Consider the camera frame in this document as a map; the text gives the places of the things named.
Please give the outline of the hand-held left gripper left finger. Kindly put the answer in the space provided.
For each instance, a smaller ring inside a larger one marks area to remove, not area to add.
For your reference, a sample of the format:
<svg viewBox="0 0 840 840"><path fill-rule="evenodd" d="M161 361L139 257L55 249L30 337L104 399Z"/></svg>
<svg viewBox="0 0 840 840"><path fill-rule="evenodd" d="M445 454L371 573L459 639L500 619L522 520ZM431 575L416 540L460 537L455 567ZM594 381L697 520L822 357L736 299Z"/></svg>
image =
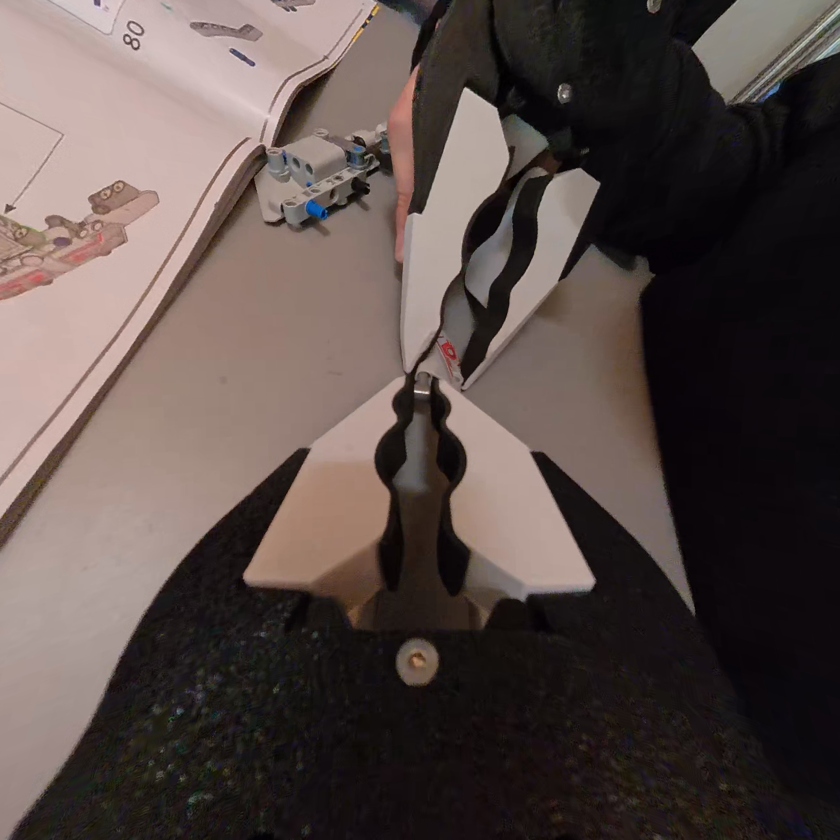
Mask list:
<svg viewBox="0 0 840 840"><path fill-rule="evenodd" d="M413 388L407 376L394 379L311 445L247 585L333 599L349 618L396 587L404 542L394 479L406 462Z"/></svg>

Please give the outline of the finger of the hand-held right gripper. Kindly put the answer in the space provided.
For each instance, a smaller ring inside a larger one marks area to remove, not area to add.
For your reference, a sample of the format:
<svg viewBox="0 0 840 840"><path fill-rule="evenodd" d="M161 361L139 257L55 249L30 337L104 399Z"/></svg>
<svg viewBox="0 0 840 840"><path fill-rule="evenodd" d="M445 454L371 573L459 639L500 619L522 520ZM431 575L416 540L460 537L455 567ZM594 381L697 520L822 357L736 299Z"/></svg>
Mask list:
<svg viewBox="0 0 840 840"><path fill-rule="evenodd" d="M460 388L472 386L542 305L560 279L599 182L581 169L533 168L513 190L500 227L469 262L465 288L474 327L459 352Z"/></svg>
<svg viewBox="0 0 840 840"><path fill-rule="evenodd" d="M447 289L463 265L468 223L500 186L509 152L495 106L463 90L425 208L406 221L401 345L405 373L432 348Z"/></svg>

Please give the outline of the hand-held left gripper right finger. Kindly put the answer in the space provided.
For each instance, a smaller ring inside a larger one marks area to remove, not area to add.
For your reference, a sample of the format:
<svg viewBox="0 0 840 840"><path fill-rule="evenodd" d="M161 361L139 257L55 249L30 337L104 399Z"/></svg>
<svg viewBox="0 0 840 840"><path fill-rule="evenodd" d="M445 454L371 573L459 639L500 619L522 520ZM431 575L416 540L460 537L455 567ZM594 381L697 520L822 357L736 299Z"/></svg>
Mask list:
<svg viewBox="0 0 840 840"><path fill-rule="evenodd" d="M446 382L444 430L465 451L449 509L469 550L465 598L478 615L502 599L580 595L595 577L531 450Z"/></svg>

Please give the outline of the small grey brick piece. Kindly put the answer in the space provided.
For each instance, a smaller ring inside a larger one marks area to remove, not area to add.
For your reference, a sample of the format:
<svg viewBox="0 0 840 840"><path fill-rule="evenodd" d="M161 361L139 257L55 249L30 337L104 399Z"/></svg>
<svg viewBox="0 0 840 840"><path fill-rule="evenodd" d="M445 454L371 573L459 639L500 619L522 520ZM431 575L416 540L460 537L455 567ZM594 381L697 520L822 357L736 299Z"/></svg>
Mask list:
<svg viewBox="0 0 840 840"><path fill-rule="evenodd" d="M416 374L435 376L459 392L468 390L482 376L489 363L489 360L484 359L472 374L464 376L463 362L474 326L474 319L469 314L447 316L436 343L420 361Z"/></svg>

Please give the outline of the person's right forearm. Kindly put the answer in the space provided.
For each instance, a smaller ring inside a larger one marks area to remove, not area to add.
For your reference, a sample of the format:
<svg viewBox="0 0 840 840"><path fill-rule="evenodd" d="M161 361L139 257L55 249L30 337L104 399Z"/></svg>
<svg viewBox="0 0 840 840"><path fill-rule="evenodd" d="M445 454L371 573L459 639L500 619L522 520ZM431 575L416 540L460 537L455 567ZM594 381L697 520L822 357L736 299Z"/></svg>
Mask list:
<svg viewBox="0 0 840 840"><path fill-rule="evenodd" d="M672 40L604 240L646 258L644 358L696 615L776 773L838 807L838 56L729 106Z"/></svg>

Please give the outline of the grey desk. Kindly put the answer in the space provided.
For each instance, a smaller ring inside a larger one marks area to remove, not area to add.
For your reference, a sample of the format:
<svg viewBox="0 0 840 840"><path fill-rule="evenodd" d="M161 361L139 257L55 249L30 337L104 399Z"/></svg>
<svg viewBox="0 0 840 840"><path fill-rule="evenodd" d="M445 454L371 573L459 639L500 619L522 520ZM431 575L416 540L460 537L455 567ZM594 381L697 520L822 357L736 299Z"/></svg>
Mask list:
<svg viewBox="0 0 840 840"><path fill-rule="evenodd" d="M148 605L299 447L401 371L394 185L316 230L249 186L2 547L1 831L67 760ZM658 462L637 300L591 249L467 397L542 451L693 606Z"/></svg>

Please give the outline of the person's right hand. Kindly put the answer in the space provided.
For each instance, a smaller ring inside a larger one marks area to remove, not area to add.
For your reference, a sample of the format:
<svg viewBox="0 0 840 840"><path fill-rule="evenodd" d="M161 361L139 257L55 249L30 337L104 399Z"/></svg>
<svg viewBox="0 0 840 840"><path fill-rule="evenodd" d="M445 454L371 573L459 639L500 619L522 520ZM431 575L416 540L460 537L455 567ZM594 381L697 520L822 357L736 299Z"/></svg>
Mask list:
<svg viewBox="0 0 840 840"><path fill-rule="evenodd" d="M395 260L404 261L405 227L414 191L413 101L419 68L413 69L387 123L396 190Z"/></svg>

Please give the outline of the small grey brick assembly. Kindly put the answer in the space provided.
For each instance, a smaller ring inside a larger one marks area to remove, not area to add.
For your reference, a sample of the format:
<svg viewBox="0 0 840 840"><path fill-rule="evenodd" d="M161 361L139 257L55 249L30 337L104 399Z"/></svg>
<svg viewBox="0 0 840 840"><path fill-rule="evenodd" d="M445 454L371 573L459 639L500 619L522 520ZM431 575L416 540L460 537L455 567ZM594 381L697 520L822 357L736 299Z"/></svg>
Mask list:
<svg viewBox="0 0 840 840"><path fill-rule="evenodd" d="M266 162L255 175L262 219L293 228L325 221L332 210L368 196L371 176L390 158L385 123L344 136L316 129L267 147Z"/></svg>

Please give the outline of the open instruction booklet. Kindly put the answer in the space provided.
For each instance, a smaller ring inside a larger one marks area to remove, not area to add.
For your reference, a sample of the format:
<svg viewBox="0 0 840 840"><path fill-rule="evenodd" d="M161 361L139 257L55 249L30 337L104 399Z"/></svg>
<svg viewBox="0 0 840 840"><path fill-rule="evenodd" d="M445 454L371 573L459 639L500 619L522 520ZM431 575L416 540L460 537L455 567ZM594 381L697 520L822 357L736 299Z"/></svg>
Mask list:
<svg viewBox="0 0 840 840"><path fill-rule="evenodd" d="M376 2L1 2L1 540Z"/></svg>

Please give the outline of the metal rail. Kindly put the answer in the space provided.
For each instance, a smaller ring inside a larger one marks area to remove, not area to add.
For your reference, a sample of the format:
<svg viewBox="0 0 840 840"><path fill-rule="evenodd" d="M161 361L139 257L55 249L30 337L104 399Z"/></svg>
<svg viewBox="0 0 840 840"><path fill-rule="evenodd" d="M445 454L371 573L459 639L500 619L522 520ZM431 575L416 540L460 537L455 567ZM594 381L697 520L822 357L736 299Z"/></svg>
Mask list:
<svg viewBox="0 0 840 840"><path fill-rule="evenodd" d="M796 72L839 53L839 2L835 2L745 87L736 92L729 104L764 102L777 92L785 79Z"/></svg>

